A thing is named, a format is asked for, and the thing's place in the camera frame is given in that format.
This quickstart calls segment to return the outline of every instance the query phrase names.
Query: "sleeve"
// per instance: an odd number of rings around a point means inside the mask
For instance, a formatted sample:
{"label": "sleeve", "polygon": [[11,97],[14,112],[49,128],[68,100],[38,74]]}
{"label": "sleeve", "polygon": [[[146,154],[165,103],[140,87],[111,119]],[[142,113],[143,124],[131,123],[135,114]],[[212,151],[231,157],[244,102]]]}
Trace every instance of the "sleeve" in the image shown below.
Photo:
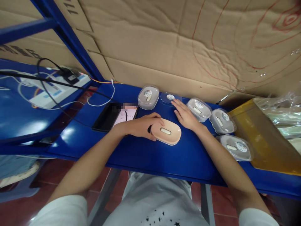
{"label": "sleeve", "polygon": [[279,226],[277,221],[266,212],[259,209],[247,208],[239,215],[240,226]]}
{"label": "sleeve", "polygon": [[31,220],[29,226],[87,225],[87,201],[83,196],[69,195],[53,200]]}

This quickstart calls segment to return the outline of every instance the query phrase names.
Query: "phone screen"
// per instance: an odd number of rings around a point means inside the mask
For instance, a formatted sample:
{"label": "phone screen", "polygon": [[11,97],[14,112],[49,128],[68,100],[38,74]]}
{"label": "phone screen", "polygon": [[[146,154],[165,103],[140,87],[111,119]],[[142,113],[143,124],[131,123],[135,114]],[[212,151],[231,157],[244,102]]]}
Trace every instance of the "phone screen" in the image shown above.
{"label": "phone screen", "polygon": [[138,109],[137,103],[107,103],[92,130],[109,132],[116,124],[135,119]]}
{"label": "phone screen", "polygon": [[117,116],[116,121],[114,122],[114,125],[112,126],[112,128],[120,122],[133,120],[136,116],[137,109],[138,108],[136,107],[134,109],[121,110],[119,115]]}

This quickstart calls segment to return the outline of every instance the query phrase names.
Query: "red tile floor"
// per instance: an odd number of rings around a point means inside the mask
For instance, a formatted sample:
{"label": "red tile floor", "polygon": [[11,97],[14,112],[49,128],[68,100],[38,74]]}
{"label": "red tile floor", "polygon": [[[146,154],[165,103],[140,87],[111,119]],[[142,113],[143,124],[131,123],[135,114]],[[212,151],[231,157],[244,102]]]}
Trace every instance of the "red tile floor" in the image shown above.
{"label": "red tile floor", "polygon": [[[29,198],[21,198],[0,204],[1,225],[29,225],[30,220],[45,205],[51,193],[54,191],[58,183],[63,179],[67,171],[73,166],[73,164],[73,161],[68,160],[48,160],[32,184],[33,187],[38,186],[41,188],[36,195]],[[87,195],[88,212],[90,212],[94,206],[109,170],[110,168],[105,168],[96,182],[90,188]],[[112,212],[120,204],[127,181],[128,171],[123,170],[110,196],[109,202],[106,205],[107,211]],[[191,186],[191,190],[193,201],[199,210],[201,210],[200,184],[194,182]],[[229,189],[225,187],[211,186],[211,190],[216,226],[238,225],[238,218]],[[271,212],[275,215],[279,215],[273,203],[270,203],[269,205]]]}

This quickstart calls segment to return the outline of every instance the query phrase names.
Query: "right hand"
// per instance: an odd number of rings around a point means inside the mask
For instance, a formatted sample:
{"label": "right hand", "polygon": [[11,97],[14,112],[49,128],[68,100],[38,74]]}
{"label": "right hand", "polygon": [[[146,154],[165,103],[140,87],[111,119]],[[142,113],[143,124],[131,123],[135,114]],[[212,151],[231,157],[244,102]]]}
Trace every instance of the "right hand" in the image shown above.
{"label": "right hand", "polygon": [[113,129],[115,129],[116,133],[119,133],[123,136],[130,134],[136,137],[145,137],[152,141],[156,141],[156,138],[147,131],[148,127],[154,123],[160,123],[162,126],[164,126],[161,116],[156,112],[153,112],[150,115],[145,115],[138,119],[118,123],[113,127]]}
{"label": "right hand", "polygon": [[187,129],[190,129],[195,132],[198,128],[205,127],[203,124],[201,124],[192,114],[192,112],[189,110],[189,108],[183,104],[181,101],[177,99],[173,99],[172,105],[176,107],[176,110],[174,111],[179,122]]}

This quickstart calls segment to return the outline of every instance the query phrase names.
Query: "white oval button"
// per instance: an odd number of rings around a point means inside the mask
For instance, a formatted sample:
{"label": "white oval button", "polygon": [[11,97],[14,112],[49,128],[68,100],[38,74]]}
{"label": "white oval button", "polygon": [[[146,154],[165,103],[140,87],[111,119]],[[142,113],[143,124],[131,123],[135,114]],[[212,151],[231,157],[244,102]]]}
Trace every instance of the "white oval button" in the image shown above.
{"label": "white oval button", "polygon": [[222,121],[217,117],[217,121],[219,122],[219,125],[220,126],[223,126],[223,123],[222,123]]}
{"label": "white oval button", "polygon": [[161,132],[166,133],[168,135],[171,134],[171,132],[169,130],[167,130],[167,129],[161,128],[160,130],[161,130]]}
{"label": "white oval button", "polygon": [[228,144],[227,144],[227,148],[228,148],[228,149],[231,149],[231,150],[233,150],[233,151],[237,151],[237,148],[236,148],[236,147],[231,146],[231,145],[228,145]]}
{"label": "white oval button", "polygon": [[152,95],[148,96],[146,101],[149,101],[151,99]]}
{"label": "white oval button", "polygon": [[197,113],[199,113],[199,114],[202,113],[202,112],[201,112],[199,109],[197,109],[196,107],[193,107],[193,109],[194,109]]}

